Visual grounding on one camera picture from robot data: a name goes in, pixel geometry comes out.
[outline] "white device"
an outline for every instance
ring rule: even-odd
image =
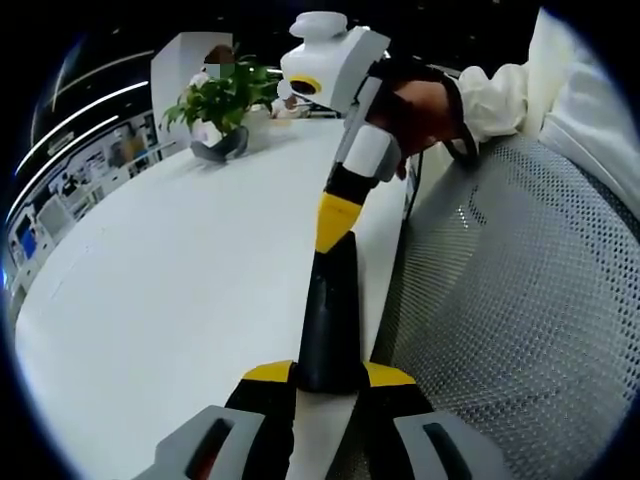
[[[390,39],[364,27],[347,31],[347,17],[335,12],[303,13],[289,31],[303,43],[282,57],[284,80],[296,95],[346,115],[335,161],[353,173],[391,180],[400,148],[393,135],[365,121],[382,84],[369,70]]]

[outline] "white table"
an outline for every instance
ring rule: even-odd
[[[16,350],[43,422],[83,477],[130,478],[156,443],[256,365],[296,359],[316,211],[337,120],[274,128],[266,151],[216,167],[177,153],[98,204],[58,245],[20,312]],[[405,185],[355,227],[371,354]],[[298,395],[288,478],[324,478],[354,398]]]

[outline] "potted plant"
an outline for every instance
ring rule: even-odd
[[[193,129],[197,120],[213,123],[222,135],[219,143],[223,144],[223,148],[219,149],[219,152],[223,152],[224,156],[224,151],[228,149],[225,149],[225,146],[242,143],[244,138],[246,147],[247,137],[251,133],[258,134],[251,132],[251,127],[246,134],[239,134],[238,130],[243,124],[252,123],[247,115],[251,115],[250,111],[256,105],[264,107],[258,110],[262,110],[263,116],[268,118],[271,102],[277,96],[278,79],[271,76],[266,67],[259,65],[252,55],[241,57],[233,64],[233,68],[223,69],[222,72],[224,73],[221,78],[203,74],[204,78],[189,85],[178,98],[176,105],[167,109],[164,117],[167,130],[178,121],[186,123],[189,130]]]

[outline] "ceiling light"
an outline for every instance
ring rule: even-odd
[[[62,127],[67,125],[69,122],[71,122],[72,120],[78,118],[80,115],[82,115],[86,111],[91,110],[96,105],[100,105],[102,102],[106,102],[107,100],[111,100],[112,98],[117,97],[118,95],[122,95],[123,93],[129,92],[131,90],[135,90],[136,88],[144,87],[145,85],[148,85],[148,84],[149,84],[148,81],[144,81],[144,82],[136,83],[135,85],[131,85],[129,87],[121,88],[120,90],[117,90],[117,91],[115,91],[113,93],[110,93],[109,95],[105,95],[104,97],[99,98],[95,102],[90,103],[86,107],[81,108],[76,113],[74,113],[74,114],[70,115],[69,117],[65,118],[62,122],[60,122],[58,125],[53,127],[49,131],[49,133],[47,133],[44,137],[42,137],[40,140],[38,140],[38,142],[33,147],[31,147],[31,150],[29,150],[27,152],[27,154],[24,156],[24,158],[20,161],[20,163],[16,167],[14,175],[16,173],[18,173],[18,171],[24,166],[24,164],[27,162],[27,160],[29,160],[29,158],[31,158],[31,156],[33,155],[33,152],[35,152],[38,148],[40,148],[42,145],[44,145],[44,143],[47,140],[49,140],[53,135],[55,135],[56,132],[59,132],[62,129]]]
[[[18,204],[22,201],[22,199],[25,197],[25,195],[29,192],[29,189],[33,186],[33,184],[36,182],[36,180],[38,180],[46,172],[46,170],[51,165],[53,165],[62,155],[67,153],[71,148],[76,146],[79,142],[81,142],[82,140],[84,140],[85,138],[87,138],[89,135],[91,135],[92,133],[96,132],[97,130],[100,130],[105,125],[113,122],[114,120],[117,120],[118,118],[120,118],[118,115],[114,115],[113,117],[109,118],[108,120],[105,120],[104,122],[99,123],[95,127],[90,128],[89,130],[84,132],[82,135],[80,135],[78,138],[74,139],[72,142],[69,142],[67,145],[64,146],[64,148],[62,148],[58,153],[56,153],[53,157],[51,157],[51,159],[47,163],[45,163],[42,166],[42,168],[40,168],[40,170],[38,170],[38,172],[31,178],[31,180],[29,180],[27,185],[18,194],[18,196],[16,197],[15,201],[13,202],[13,205],[11,205],[11,208],[9,209],[9,213],[7,214],[7,221],[9,220],[9,217],[11,217],[11,214],[16,209]]]

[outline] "green leaves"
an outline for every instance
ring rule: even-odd
[[[278,80],[259,65],[254,55],[245,55],[230,65],[223,78],[211,78],[200,87],[189,86],[176,105],[167,109],[167,130],[182,121],[189,129],[196,120],[212,122],[223,135],[242,124],[252,105],[264,105],[271,112],[277,97]]]

